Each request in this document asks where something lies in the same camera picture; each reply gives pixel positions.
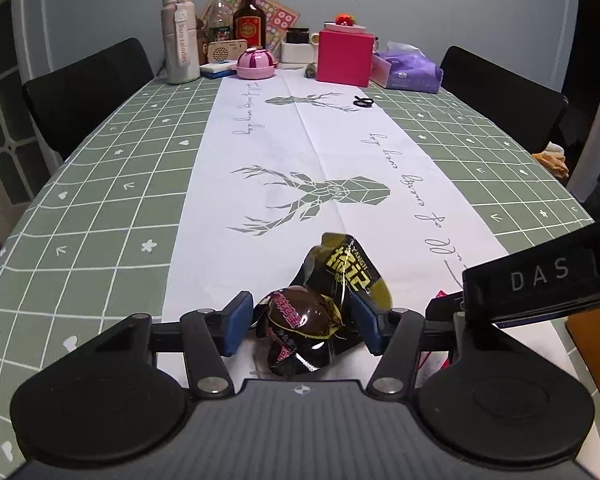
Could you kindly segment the pink round container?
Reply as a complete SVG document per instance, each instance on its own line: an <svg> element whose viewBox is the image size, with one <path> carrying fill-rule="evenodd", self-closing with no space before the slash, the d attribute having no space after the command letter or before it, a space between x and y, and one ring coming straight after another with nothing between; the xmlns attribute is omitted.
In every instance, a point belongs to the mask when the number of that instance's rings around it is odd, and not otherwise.
<svg viewBox="0 0 600 480"><path fill-rule="evenodd" d="M248 48L239 55L235 72L239 78L247 80L268 79L275 75L276 61L266 49Z"/></svg>

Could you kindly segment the brown glass bottle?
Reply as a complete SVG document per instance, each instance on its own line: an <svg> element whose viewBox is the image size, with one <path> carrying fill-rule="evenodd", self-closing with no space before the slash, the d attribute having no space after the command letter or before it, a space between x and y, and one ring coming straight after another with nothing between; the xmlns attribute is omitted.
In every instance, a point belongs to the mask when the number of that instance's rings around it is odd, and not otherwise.
<svg viewBox="0 0 600 480"><path fill-rule="evenodd" d="M266 14L257 0L242 0L233 15L233 35L245 40L248 48L266 48Z"/></svg>

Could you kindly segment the purple tissue pack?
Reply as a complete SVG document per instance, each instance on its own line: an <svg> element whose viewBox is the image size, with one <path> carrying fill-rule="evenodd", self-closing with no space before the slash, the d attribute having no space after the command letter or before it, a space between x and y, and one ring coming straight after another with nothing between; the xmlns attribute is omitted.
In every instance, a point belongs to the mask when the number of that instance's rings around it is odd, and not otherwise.
<svg viewBox="0 0 600 480"><path fill-rule="evenodd" d="M411 44L389 41L372 58L370 80L389 90L437 94L443 70Z"/></svg>

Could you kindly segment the white mug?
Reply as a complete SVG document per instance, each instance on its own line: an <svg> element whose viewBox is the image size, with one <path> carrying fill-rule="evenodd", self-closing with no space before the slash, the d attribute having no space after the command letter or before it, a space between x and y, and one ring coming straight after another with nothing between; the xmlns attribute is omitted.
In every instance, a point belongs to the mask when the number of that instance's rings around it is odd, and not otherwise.
<svg viewBox="0 0 600 480"><path fill-rule="evenodd" d="M286 65L315 62L319 41L320 35L307 27L288 28L280 49L280 62Z"/></svg>

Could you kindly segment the pink red box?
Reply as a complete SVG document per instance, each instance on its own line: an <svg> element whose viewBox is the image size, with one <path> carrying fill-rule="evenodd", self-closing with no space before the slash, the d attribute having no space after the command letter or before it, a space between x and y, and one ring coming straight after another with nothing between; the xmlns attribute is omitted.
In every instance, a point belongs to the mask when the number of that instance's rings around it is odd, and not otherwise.
<svg viewBox="0 0 600 480"><path fill-rule="evenodd" d="M323 29L318 40L316 79L330 84L366 88L372 72L375 38Z"/></svg>

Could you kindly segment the black chair left side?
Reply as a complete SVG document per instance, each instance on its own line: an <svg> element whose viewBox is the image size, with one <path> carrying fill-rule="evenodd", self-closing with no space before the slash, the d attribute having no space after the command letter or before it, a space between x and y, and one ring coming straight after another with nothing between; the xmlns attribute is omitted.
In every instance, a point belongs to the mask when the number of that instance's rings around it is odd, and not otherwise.
<svg viewBox="0 0 600 480"><path fill-rule="evenodd" d="M22 85L23 101L48 147L73 151L137 90L154 79L135 38Z"/></svg>

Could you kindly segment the blue white flat box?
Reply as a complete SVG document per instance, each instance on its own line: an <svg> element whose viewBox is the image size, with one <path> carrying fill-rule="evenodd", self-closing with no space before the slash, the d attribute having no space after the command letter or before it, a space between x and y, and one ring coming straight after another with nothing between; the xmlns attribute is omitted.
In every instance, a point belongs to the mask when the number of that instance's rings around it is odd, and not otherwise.
<svg viewBox="0 0 600 480"><path fill-rule="evenodd" d="M219 79L237 74L236 62L228 60L219 63L207 63L200 66L200 74L209 79Z"/></svg>

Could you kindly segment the black chair right side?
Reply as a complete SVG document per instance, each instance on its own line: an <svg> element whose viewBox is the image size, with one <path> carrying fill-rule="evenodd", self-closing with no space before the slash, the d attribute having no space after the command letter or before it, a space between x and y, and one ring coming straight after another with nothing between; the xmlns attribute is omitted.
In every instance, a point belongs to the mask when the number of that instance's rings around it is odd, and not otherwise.
<svg viewBox="0 0 600 480"><path fill-rule="evenodd" d="M563 94L461 47L446 50L441 69L446 91L531 154L545 150L568 107Z"/></svg>

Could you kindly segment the black yellow snack bag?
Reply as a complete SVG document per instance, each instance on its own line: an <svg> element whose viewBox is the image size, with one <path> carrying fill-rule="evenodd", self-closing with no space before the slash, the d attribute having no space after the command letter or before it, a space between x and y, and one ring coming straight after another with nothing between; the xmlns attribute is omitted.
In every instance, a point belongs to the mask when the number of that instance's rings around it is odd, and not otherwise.
<svg viewBox="0 0 600 480"><path fill-rule="evenodd" d="M316 372L363 341L351 297L366 294L381 311L392 309L386 281L350 234L325 233L294 280L254 307L251 328L268 340L266 364L276 376Z"/></svg>

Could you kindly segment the small beige radio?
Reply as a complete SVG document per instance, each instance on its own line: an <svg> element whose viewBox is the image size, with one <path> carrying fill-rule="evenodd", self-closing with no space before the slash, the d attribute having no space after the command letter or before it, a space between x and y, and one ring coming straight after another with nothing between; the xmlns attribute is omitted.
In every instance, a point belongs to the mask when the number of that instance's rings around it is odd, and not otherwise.
<svg viewBox="0 0 600 480"><path fill-rule="evenodd" d="M211 41L207 47L208 62L235 62L247 49L245 39Z"/></svg>

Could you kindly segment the red long cracker packet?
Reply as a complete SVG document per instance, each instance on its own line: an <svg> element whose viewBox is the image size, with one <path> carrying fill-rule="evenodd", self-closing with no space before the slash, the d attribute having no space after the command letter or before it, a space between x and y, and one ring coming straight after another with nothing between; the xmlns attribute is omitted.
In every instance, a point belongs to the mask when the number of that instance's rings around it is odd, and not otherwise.
<svg viewBox="0 0 600 480"><path fill-rule="evenodd" d="M425 318L428 321L440 321L450 322L451 315L449 314L449 308L452 307L453 301L445 301L444 298L448 294L443 290L439 290L434 299L430 301L425 312ZM420 385L423 382L436 374L442 368L449 365L449 352L436 350L436 351L423 351L420 354L418 369L416 375L416 385Z"/></svg>

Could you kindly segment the black chair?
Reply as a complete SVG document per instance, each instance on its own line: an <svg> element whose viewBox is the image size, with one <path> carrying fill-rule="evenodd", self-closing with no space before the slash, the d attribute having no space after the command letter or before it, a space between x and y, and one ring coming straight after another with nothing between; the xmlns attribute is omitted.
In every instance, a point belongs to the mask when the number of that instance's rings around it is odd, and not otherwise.
<svg viewBox="0 0 600 480"><path fill-rule="evenodd" d="M461 47L446 50L441 69L446 91L531 154L545 150L568 107L563 94Z"/></svg>
<svg viewBox="0 0 600 480"><path fill-rule="evenodd" d="M23 101L48 147L73 151L137 90L154 79L135 38L22 85Z"/></svg>

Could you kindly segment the clear plastic bottle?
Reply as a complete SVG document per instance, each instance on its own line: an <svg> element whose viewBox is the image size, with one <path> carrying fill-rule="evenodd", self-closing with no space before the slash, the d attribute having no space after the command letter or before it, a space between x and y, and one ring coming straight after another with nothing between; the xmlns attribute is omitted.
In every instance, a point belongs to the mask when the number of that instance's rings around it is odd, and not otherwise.
<svg viewBox="0 0 600 480"><path fill-rule="evenodd" d="M209 41L224 41L232 38L232 16L225 0L212 0L208 18Z"/></svg>

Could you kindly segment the colourful dotted card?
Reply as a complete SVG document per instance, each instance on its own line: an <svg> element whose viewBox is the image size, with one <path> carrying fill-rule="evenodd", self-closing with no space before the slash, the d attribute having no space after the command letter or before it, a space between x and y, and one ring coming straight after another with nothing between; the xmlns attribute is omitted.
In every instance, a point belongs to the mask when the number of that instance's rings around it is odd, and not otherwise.
<svg viewBox="0 0 600 480"><path fill-rule="evenodd" d="M233 14L241 5L242 0L224 0L230 24L233 24ZM300 14L276 0L256 0L256 5L260 6L266 15L266 48L278 58L286 32L296 26Z"/></svg>

